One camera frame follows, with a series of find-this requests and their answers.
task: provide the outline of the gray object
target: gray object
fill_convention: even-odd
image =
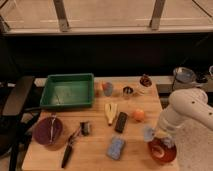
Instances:
[[[118,160],[121,156],[121,152],[124,145],[125,145],[125,141],[123,139],[118,137],[113,137],[111,144],[107,150],[107,156],[114,160]]]

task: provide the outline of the black handle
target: black handle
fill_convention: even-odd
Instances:
[[[66,150],[64,152],[64,158],[62,160],[61,168],[64,168],[66,166],[71,153],[72,153],[72,146],[67,145]]]

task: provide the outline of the yellow object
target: yellow object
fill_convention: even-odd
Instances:
[[[107,103],[107,104],[105,104],[105,115],[107,117],[109,125],[112,125],[113,120],[116,117],[117,108],[118,108],[118,105],[116,103]]]
[[[165,132],[165,131],[163,131],[163,130],[161,130],[161,129],[158,129],[158,130],[156,130],[156,132],[155,132],[155,137],[161,139],[161,138],[170,137],[170,135],[169,135],[167,132]]]

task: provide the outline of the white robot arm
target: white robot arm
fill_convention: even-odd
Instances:
[[[201,89],[176,90],[169,96],[169,106],[161,112],[157,127],[174,134],[189,117],[213,130],[213,108],[207,102],[207,94]]]

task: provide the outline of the wall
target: wall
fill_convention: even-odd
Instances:
[[[174,67],[206,71],[213,64],[213,35],[152,34],[6,37],[25,74],[93,72],[96,76],[172,75]]]

